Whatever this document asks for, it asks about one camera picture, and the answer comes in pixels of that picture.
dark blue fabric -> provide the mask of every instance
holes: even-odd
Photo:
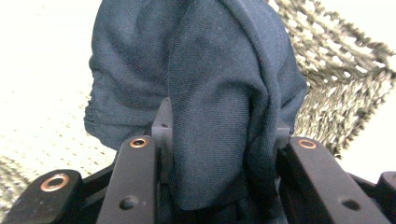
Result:
[[[178,207],[276,195],[276,124],[305,95],[289,37],[261,0],[104,0],[92,36],[86,130],[108,147],[142,134],[162,98],[174,116]]]

woven basket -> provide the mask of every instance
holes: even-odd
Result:
[[[319,1],[275,2],[309,86],[295,135],[315,138],[341,157],[394,87],[395,53]]]

white floor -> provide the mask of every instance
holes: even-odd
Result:
[[[392,0],[323,2],[396,49]],[[99,0],[0,0],[0,156],[16,159],[26,166],[27,175],[34,173],[32,178],[72,164],[65,159],[70,150],[63,149],[74,148],[73,153],[81,155],[74,169],[83,170],[84,160],[96,165],[83,176],[111,162],[98,163],[95,151],[104,158],[114,155],[87,136],[82,124],[81,108],[92,83],[88,60],[99,5]],[[373,182],[384,171],[396,171],[395,108],[396,92],[344,153],[340,164],[347,171]],[[18,158],[14,151],[23,148],[28,150]],[[53,163],[37,166],[32,158],[41,154],[53,157]]]

black metal bracket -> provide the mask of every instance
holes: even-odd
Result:
[[[57,170],[40,176],[4,223],[156,223],[160,185],[173,165],[172,108],[164,99],[150,135],[127,139],[115,162],[83,180]],[[345,173],[318,141],[289,136],[279,123],[275,151],[289,223],[396,223],[396,172],[376,185]]]

cloth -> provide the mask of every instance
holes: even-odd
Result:
[[[276,125],[293,132],[306,84],[267,3],[104,0],[90,67],[85,127],[108,147],[142,134],[170,97],[177,207],[276,195]]]

